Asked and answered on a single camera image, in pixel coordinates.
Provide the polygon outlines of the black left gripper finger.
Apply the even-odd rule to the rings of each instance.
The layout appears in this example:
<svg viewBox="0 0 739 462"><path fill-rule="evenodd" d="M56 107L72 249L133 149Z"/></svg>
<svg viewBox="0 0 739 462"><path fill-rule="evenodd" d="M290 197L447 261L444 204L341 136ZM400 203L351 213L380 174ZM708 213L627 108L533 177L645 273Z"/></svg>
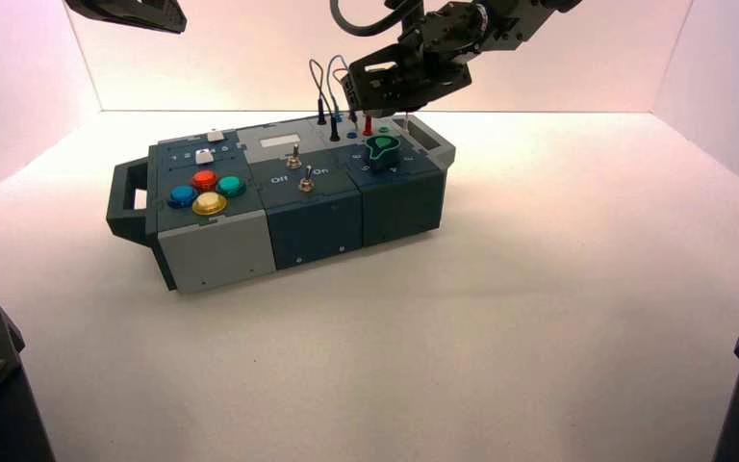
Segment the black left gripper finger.
<svg viewBox="0 0 739 462"><path fill-rule="evenodd" d="M182 34L188 20L173 0L65 0L79 15L97 21Z"/></svg>

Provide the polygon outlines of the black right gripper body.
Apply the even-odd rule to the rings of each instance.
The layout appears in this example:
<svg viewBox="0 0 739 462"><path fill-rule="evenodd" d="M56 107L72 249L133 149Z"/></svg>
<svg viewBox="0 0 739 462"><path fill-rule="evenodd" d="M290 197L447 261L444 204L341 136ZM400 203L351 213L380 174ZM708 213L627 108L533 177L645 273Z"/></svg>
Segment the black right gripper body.
<svg viewBox="0 0 739 462"><path fill-rule="evenodd" d="M397 43L425 67L459 66L482 53L491 25L483 3L451 1L414 20Z"/></svg>

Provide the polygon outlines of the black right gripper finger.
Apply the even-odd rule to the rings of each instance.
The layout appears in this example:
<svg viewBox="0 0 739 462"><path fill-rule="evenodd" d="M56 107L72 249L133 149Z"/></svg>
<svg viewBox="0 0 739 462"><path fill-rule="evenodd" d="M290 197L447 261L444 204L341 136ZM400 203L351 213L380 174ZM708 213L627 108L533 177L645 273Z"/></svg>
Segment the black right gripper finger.
<svg viewBox="0 0 739 462"><path fill-rule="evenodd" d="M353 62L344 82L349 107L366 116L415 112L418 103L405 76L407 53L392 44Z"/></svg>
<svg viewBox="0 0 739 462"><path fill-rule="evenodd" d="M441 66L426 74L398 65L371 70L361 79L361 111L377 118L413 113L470 83L466 64Z"/></svg>

